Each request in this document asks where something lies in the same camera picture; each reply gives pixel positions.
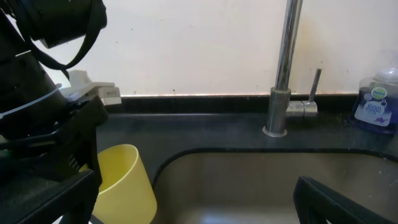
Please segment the sink basin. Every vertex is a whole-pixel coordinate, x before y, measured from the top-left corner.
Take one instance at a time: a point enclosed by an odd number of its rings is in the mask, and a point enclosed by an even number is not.
[[[152,224],[299,223],[293,191],[307,175],[398,223],[398,164],[365,154],[197,153],[154,185]]]

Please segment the black countertop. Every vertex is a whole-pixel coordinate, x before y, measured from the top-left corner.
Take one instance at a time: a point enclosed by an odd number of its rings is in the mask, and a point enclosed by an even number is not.
[[[398,137],[359,129],[348,113],[320,113],[311,121],[288,121],[287,135],[262,132],[264,113],[111,114],[97,131],[98,150],[136,146],[152,183],[170,161],[193,152],[365,153],[398,162]]]

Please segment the wall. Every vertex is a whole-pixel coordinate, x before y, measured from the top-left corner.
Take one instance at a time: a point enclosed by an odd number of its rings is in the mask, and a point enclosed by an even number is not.
[[[75,68],[123,95],[267,94],[274,85],[284,0],[105,4],[108,26]],[[360,79],[397,65],[397,8],[396,0],[304,0],[292,92],[308,93],[317,67],[319,93],[356,93]],[[47,52],[68,62],[81,42]]]

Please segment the faucet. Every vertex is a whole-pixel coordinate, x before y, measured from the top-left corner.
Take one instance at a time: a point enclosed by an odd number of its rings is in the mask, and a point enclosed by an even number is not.
[[[287,134],[285,129],[286,117],[308,118],[318,114],[318,106],[313,99],[322,72],[321,69],[317,69],[308,101],[290,101],[291,90],[288,88],[302,4],[303,0],[287,0],[286,4],[277,77],[275,86],[271,88],[268,120],[262,129],[264,133],[271,137],[283,137]]]

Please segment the bottle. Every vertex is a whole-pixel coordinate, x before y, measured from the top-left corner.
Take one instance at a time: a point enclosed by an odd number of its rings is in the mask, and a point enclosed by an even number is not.
[[[363,129],[395,134],[398,130],[398,70],[392,68],[364,78],[351,121]]]

